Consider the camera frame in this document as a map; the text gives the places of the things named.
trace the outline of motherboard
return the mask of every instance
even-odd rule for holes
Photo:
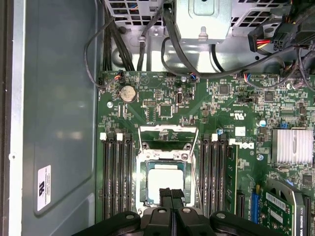
[[[298,77],[268,89],[244,78],[100,72],[100,84],[115,81],[97,93],[96,222],[142,215],[169,187],[207,217],[225,210],[313,236],[315,94]]]

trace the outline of green circuit board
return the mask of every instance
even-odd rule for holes
[[[117,72],[101,72],[99,82],[110,81],[116,75]],[[313,214],[315,169],[310,163],[274,163],[272,131],[291,128],[313,130],[315,94],[306,87],[294,89],[299,78],[291,78],[282,86],[272,89],[254,89],[245,83],[244,78],[237,76],[215,80],[196,78],[195,81],[190,76],[187,78],[185,80],[166,72],[125,72],[123,81],[117,80],[106,90],[99,89],[96,116],[96,222],[126,209],[139,212],[135,205],[136,156],[141,149],[139,127],[156,125],[198,129],[193,151],[200,188],[205,182],[201,180],[203,170],[209,165],[201,158],[205,150],[203,145],[207,143],[205,140],[211,142],[219,133],[221,143],[218,148],[227,148],[224,149],[227,154],[224,151],[216,154],[226,157],[223,173],[226,185],[221,198],[224,210],[238,214],[241,211],[242,217],[253,220],[252,193],[256,190],[259,192],[259,188],[264,188],[266,179],[273,178],[287,181],[310,196]],[[274,84],[278,79],[279,76],[275,74],[252,74],[250,78],[252,83],[264,86]],[[106,145],[106,142],[110,142],[106,141],[108,137],[112,135],[115,140],[116,134],[124,135],[124,143],[111,142]],[[173,147],[174,143],[179,146],[181,143],[192,143],[193,134],[163,131],[149,134],[143,139],[152,141],[155,148],[167,149]],[[107,160],[106,153],[114,155],[116,159]],[[208,185],[203,183],[202,196],[206,188],[210,188]],[[209,199],[202,197],[202,200],[206,214],[210,214],[211,208],[205,207]],[[199,207],[200,203],[196,191],[195,205]],[[258,213],[258,223],[264,222]],[[311,232],[314,235],[313,220]]]

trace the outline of heatsink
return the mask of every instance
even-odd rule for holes
[[[312,164],[313,131],[305,129],[274,129],[272,131],[272,162]]]

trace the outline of ram slot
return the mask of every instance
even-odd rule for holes
[[[124,142],[117,141],[117,155],[118,155],[118,195],[117,195],[117,200],[118,200],[118,209],[119,212],[124,211],[124,189],[125,189],[125,144]]]
[[[117,212],[117,141],[112,140],[111,143],[111,216]]]
[[[104,146],[104,219],[108,219],[113,215],[112,212],[112,173],[113,173],[113,162],[116,145],[114,136],[109,134],[107,140],[103,143]]]
[[[204,135],[201,143],[200,151],[200,167],[199,167],[199,188],[201,195],[201,202],[203,203],[203,212],[205,216],[209,217],[208,211],[208,159],[209,159],[209,136]]]
[[[211,142],[209,152],[209,179],[208,179],[208,211],[209,214],[218,210],[224,210],[225,206],[225,177],[226,161],[228,156],[228,142]]]
[[[209,152],[209,162],[208,162],[208,214],[211,215],[216,211],[216,202],[217,202],[217,157],[218,155],[218,145],[217,142],[211,143],[211,150]]]
[[[126,210],[131,209],[132,202],[132,135],[125,138],[125,163],[126,163]]]
[[[225,176],[226,176],[226,159],[228,155],[228,141],[219,141],[219,159],[217,160],[217,210],[224,210],[225,204]]]
[[[311,235],[311,219],[312,219],[312,204],[311,198],[309,196],[304,197],[304,205],[305,205],[305,218],[306,218],[306,236]]]

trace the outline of ventilation grill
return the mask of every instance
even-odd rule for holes
[[[148,1],[149,0],[108,0],[107,6],[109,7],[112,15],[116,16],[116,23],[119,22],[124,23],[125,25],[146,26],[158,10],[157,6],[147,6],[148,3],[145,2]],[[145,14],[140,13],[139,5],[141,6],[140,9],[144,9],[145,6]],[[159,19],[155,25],[162,26],[162,19]]]
[[[278,7],[288,0],[238,0],[238,3],[257,3],[257,7]]]
[[[313,131],[274,129],[272,131],[272,162],[312,164]]]

